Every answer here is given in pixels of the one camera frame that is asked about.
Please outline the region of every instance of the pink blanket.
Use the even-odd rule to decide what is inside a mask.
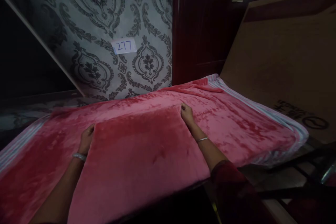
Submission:
[[[96,123],[69,223],[106,223],[204,180],[209,171],[180,117],[196,121],[237,166],[287,150],[295,131],[208,85],[207,79],[54,113],[0,174],[0,220],[27,223],[60,179],[81,132]]]

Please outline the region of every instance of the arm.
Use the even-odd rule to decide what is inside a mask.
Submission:
[[[181,104],[181,117],[186,123],[189,131],[196,141],[208,137],[201,128],[195,123],[193,117],[193,110],[187,104]],[[214,169],[216,164],[223,160],[227,160],[226,156],[211,142],[210,139],[205,139],[197,143],[201,150],[204,159],[210,169],[210,172]]]
[[[78,153],[87,155],[93,138],[95,125],[92,124],[81,135]],[[66,223],[72,195],[75,191],[84,162],[73,157],[60,181],[52,190],[29,224]]]
[[[193,110],[181,104],[181,117],[196,140],[211,172],[216,205],[223,223],[276,223],[253,186],[195,123]]]

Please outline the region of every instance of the cardboard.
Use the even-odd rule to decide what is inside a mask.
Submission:
[[[336,0],[251,2],[220,74],[245,97],[336,140]]]

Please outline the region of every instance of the silver bracelet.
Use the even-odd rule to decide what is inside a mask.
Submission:
[[[79,158],[80,160],[82,160],[83,162],[85,162],[86,161],[86,156],[84,156],[83,154],[80,154],[80,153],[74,153],[73,155],[72,155],[74,158]]]
[[[202,138],[202,139],[200,139],[200,140],[196,140],[196,143],[199,143],[199,142],[201,142],[201,141],[203,141],[203,140],[205,140],[205,139],[208,139],[208,138]]]

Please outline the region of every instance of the bed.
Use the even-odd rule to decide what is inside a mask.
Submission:
[[[107,223],[209,178],[180,117],[181,102],[239,167],[282,162],[308,138],[298,122],[243,97],[217,74],[124,100],[59,109],[0,152],[1,222],[29,222],[92,123],[94,139],[69,223]]]

